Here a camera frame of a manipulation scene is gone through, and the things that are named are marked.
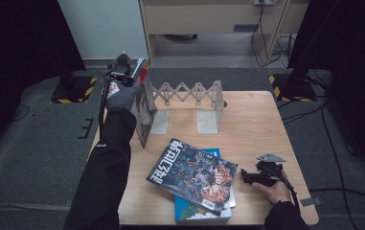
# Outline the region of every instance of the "magazine cover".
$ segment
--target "magazine cover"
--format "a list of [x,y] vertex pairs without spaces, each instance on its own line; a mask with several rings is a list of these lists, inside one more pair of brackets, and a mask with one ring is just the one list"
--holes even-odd
[[158,111],[153,98],[151,85],[148,77],[148,61],[140,58],[132,77],[141,84],[137,92],[131,113],[137,119],[136,131],[143,148],[146,147],[149,132],[154,122],[155,114]]
[[236,171],[234,163],[171,139],[147,181],[220,216]]
[[[203,150],[209,154],[212,154],[213,156],[220,157],[219,149],[203,149]],[[217,216],[209,211],[206,211],[202,208],[193,205],[192,203],[188,202],[187,200],[179,196],[175,196],[174,197],[175,222],[230,219],[232,216],[231,208],[233,208],[236,203],[236,201],[232,199],[234,199],[234,193],[233,193],[233,188],[230,188],[229,201],[227,201],[224,204],[220,216]]]

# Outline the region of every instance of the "gray glove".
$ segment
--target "gray glove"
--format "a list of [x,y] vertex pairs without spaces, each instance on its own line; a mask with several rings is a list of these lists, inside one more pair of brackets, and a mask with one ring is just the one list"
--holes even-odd
[[139,83],[134,83],[131,87],[125,87],[117,80],[113,80],[107,92],[106,108],[124,107],[130,110],[139,89]]

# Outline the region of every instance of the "hazard stripe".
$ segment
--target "hazard stripe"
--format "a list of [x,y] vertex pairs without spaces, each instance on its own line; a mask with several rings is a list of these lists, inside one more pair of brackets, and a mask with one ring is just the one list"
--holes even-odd
[[275,81],[274,76],[269,76],[269,82],[272,85],[272,89],[274,90],[275,93],[275,97],[277,98],[278,101],[281,101],[283,98],[281,97],[281,90],[278,87],[277,82]]
[[269,82],[272,85],[272,89],[274,90],[275,97],[279,102],[313,102],[315,99],[313,98],[306,98],[306,97],[283,97],[281,95],[281,90],[278,87],[278,84],[275,80],[274,76],[269,76]]
[[74,100],[62,98],[62,99],[58,99],[58,100],[53,100],[53,101],[51,101],[51,103],[52,104],[84,103],[89,99],[90,94],[92,93],[97,80],[98,80],[98,78],[92,78],[90,80],[89,86],[88,86],[87,90],[85,91],[84,96],[82,98],[77,98]]

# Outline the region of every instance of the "blue book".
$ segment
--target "blue book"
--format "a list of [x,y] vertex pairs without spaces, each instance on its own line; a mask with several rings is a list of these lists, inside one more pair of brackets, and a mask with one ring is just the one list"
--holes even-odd
[[[203,149],[204,151],[212,154],[213,156],[220,157],[219,149]],[[223,210],[221,211],[220,216],[217,216],[203,208],[197,207],[187,200],[175,196],[175,222],[188,222],[188,221],[207,221],[207,220],[222,220],[229,219],[232,216],[232,205],[234,207],[235,201],[232,193],[233,189],[230,190],[230,198],[229,201],[226,202],[223,206]]]

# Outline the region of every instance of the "black curtain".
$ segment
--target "black curtain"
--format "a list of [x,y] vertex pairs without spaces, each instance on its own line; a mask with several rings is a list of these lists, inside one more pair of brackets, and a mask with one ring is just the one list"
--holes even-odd
[[365,1],[310,0],[289,67],[299,63],[331,71],[331,111],[352,152],[365,155]]
[[57,0],[0,0],[0,133],[23,89],[57,76],[57,63],[85,70]]

